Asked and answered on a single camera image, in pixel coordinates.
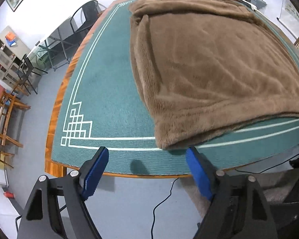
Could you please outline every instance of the wooden chair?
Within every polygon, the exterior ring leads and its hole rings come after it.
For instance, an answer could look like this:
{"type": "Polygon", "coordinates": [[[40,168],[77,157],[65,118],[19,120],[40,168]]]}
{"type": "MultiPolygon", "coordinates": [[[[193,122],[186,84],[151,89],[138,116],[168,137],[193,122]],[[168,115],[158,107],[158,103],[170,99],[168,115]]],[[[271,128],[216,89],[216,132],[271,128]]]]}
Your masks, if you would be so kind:
{"type": "Polygon", "coordinates": [[[5,146],[6,141],[9,141],[18,147],[23,147],[21,143],[7,136],[8,124],[13,107],[22,110],[28,110],[31,108],[29,105],[23,104],[19,99],[17,99],[17,95],[12,95],[3,91],[0,97],[0,144],[5,146]]]}
{"type": "Polygon", "coordinates": [[[1,150],[1,147],[2,147],[2,145],[1,145],[1,143],[0,143],[0,163],[3,163],[5,166],[8,165],[9,167],[13,168],[12,165],[10,165],[10,164],[8,164],[8,163],[6,162],[6,156],[11,156],[11,157],[13,157],[14,154],[7,153],[7,152],[2,151],[2,150],[1,150]]]}

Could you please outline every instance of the brown blanket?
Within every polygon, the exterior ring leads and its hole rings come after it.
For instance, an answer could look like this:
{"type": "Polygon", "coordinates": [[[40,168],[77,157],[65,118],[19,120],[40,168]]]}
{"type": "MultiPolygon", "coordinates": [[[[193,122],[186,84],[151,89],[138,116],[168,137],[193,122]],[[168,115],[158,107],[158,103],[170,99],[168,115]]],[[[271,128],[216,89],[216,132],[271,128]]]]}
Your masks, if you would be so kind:
{"type": "Polygon", "coordinates": [[[131,63],[158,147],[299,117],[299,70],[280,40],[232,0],[137,0],[131,63]]]}

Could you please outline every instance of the gray cabinet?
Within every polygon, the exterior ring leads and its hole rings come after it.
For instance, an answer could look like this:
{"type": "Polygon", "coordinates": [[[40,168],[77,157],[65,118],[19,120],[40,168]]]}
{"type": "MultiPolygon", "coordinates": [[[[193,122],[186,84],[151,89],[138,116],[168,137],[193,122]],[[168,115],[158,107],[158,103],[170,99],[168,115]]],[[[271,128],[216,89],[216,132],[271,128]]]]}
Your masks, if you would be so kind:
{"type": "Polygon", "coordinates": [[[8,26],[0,33],[0,79],[14,88],[19,80],[18,68],[24,54],[30,49],[16,36],[16,45],[9,47],[5,36],[13,30],[8,26]]]}

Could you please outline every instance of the floor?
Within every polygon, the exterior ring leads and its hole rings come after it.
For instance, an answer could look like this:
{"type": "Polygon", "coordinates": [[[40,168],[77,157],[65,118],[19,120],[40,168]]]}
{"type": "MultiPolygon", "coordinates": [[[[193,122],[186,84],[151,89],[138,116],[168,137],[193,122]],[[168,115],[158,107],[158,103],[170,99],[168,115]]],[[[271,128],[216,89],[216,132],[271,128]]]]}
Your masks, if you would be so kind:
{"type": "MultiPolygon", "coordinates": [[[[42,76],[37,92],[22,101],[31,109],[18,114],[22,120],[18,148],[13,159],[14,168],[8,168],[9,190],[17,202],[25,207],[38,177],[44,172],[46,134],[53,104],[67,64],[55,72],[42,76]]],[[[87,202],[90,215],[103,238],[150,238],[153,208],[169,195],[173,179],[132,179],[104,176],[96,193],[87,202]]],[[[67,217],[66,210],[62,215],[67,217]]],[[[155,238],[192,238],[201,217],[182,188],[175,182],[172,196],[156,210],[155,238]]],[[[70,222],[64,219],[69,238],[74,238],[70,222]]]]}

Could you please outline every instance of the fire extinguisher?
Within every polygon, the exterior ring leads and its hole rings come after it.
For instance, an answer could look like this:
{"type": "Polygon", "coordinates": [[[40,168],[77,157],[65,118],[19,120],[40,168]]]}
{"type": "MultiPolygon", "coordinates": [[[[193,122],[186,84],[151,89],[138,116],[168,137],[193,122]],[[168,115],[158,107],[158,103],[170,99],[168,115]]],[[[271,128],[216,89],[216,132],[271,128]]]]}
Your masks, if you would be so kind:
{"type": "Polygon", "coordinates": [[[5,197],[7,197],[9,199],[14,199],[14,194],[11,193],[11,192],[6,191],[3,194],[4,194],[5,197]]]}

